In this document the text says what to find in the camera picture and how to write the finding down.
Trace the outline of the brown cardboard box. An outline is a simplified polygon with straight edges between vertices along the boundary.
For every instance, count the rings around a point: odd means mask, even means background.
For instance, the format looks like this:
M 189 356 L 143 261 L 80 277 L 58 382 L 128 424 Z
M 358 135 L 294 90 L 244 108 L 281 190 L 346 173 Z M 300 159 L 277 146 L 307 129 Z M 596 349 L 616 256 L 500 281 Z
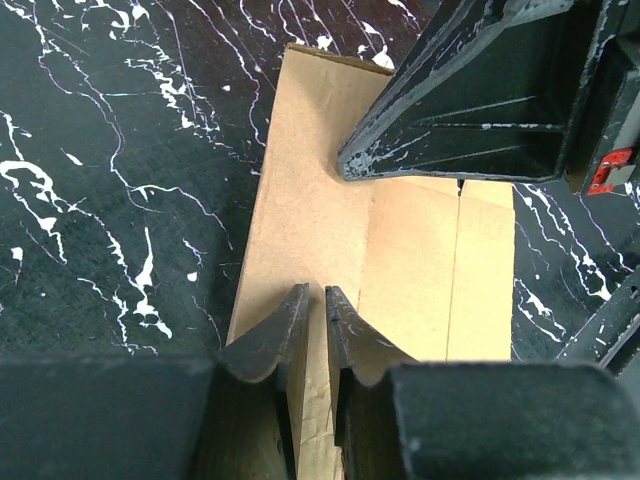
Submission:
M 295 284 L 311 299 L 298 475 L 339 479 L 324 290 L 419 360 L 507 360 L 515 249 L 505 182 L 344 181 L 339 148 L 391 77 L 352 57 L 290 44 L 279 73 L 229 335 Z

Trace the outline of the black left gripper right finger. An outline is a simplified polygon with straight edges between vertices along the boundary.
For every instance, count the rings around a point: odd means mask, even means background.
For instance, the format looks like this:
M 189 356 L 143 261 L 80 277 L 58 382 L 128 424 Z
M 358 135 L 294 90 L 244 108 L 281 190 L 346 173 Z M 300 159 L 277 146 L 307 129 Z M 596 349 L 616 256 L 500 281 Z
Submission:
M 589 364 L 420 362 L 325 291 L 349 479 L 635 479 L 639 416 Z

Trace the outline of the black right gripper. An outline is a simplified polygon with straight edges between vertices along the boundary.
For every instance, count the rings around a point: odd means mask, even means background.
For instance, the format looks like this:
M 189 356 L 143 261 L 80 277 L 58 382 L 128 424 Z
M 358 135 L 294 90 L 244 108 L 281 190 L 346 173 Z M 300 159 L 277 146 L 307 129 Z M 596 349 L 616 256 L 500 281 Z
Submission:
M 575 195 L 639 180 L 637 1 L 442 2 L 337 168 L 547 181 L 565 163 Z

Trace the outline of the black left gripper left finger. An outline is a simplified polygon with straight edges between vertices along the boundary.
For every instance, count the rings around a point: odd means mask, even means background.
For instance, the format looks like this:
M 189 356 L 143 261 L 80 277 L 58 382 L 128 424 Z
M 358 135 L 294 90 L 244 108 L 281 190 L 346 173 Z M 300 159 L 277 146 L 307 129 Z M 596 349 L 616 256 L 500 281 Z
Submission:
M 293 479 L 310 288 L 207 356 L 5 356 L 5 479 Z

